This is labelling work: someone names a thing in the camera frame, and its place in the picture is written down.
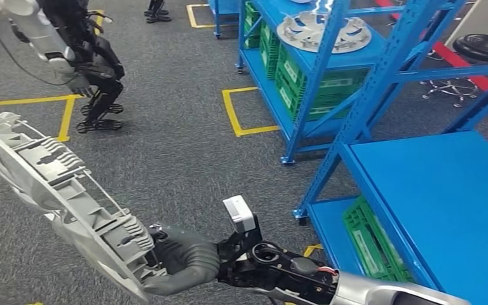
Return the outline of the humanoid robot's grey hand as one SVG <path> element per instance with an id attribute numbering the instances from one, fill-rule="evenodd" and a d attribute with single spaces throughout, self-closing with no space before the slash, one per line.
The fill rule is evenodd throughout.
<path id="1" fill-rule="evenodd" d="M 93 90 L 87 80 L 86 76 L 81 73 L 64 74 L 62 80 L 65 85 L 70 89 L 73 94 L 80 95 L 82 97 L 92 97 Z"/>

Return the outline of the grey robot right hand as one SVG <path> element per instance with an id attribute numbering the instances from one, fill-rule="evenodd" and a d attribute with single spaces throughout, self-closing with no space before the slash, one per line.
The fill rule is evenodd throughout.
<path id="1" fill-rule="evenodd" d="M 169 225 L 154 224 L 149 234 L 155 240 L 152 252 L 156 262 L 167 274 L 146 279 L 146 292 L 168 296 L 216 279 L 220 268 L 216 244 L 198 233 Z"/>

